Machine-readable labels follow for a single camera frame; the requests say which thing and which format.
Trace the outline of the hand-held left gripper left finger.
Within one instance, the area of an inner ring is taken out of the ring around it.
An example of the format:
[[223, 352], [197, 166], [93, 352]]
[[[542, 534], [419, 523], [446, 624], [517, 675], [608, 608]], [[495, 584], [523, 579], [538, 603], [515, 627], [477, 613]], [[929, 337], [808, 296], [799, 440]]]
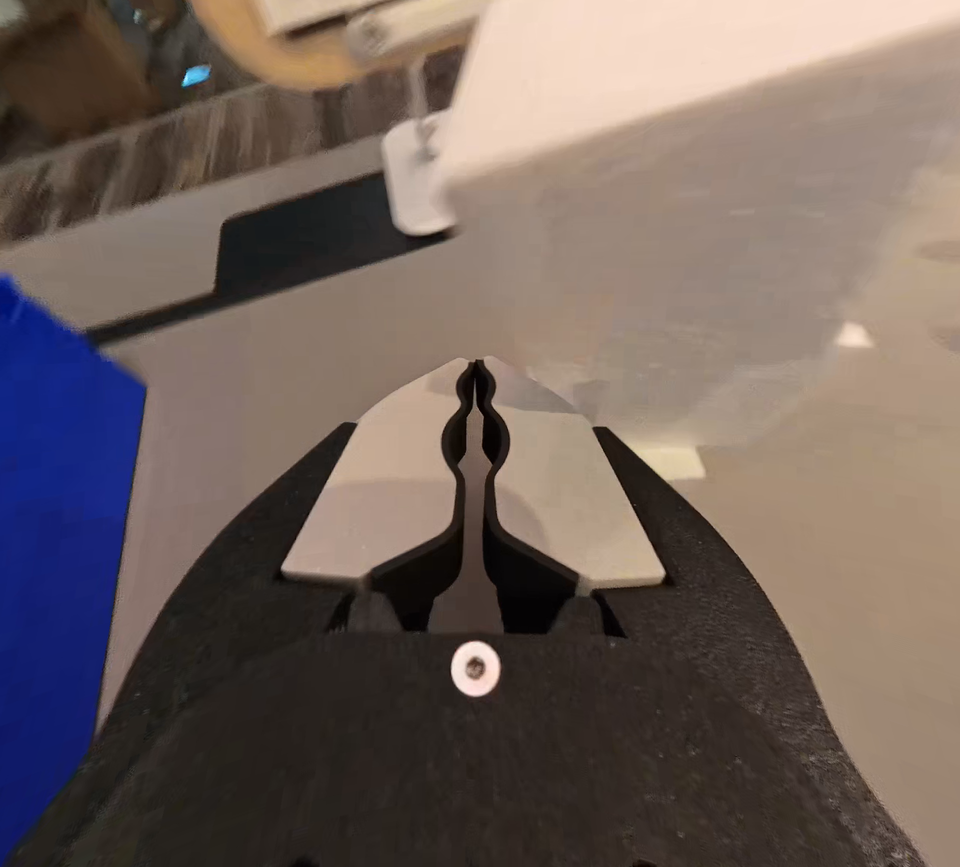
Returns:
[[461, 573], [475, 363], [458, 357], [360, 417], [280, 567], [286, 580], [381, 595], [425, 632]]

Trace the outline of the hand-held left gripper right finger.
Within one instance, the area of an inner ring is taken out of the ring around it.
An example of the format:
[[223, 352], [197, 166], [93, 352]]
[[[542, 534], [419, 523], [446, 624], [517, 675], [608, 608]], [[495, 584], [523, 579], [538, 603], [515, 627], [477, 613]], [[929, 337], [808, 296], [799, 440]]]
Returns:
[[482, 540], [503, 631], [549, 632], [572, 600], [659, 588], [666, 568], [590, 421], [494, 356], [477, 361], [489, 463]]

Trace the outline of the blue plastic bin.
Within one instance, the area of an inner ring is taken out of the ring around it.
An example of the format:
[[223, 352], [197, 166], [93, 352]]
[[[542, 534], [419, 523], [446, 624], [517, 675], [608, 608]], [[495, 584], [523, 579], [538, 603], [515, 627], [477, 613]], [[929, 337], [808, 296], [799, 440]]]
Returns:
[[90, 746], [147, 389], [1, 280], [1, 855]]

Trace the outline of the stack of cardboard boxes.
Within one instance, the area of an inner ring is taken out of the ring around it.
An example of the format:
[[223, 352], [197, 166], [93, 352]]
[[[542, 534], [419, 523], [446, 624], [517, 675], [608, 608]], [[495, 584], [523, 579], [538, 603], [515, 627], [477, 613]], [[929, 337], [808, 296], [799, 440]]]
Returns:
[[16, 0], [2, 24], [2, 92], [54, 142], [154, 114], [146, 59], [103, 0]]

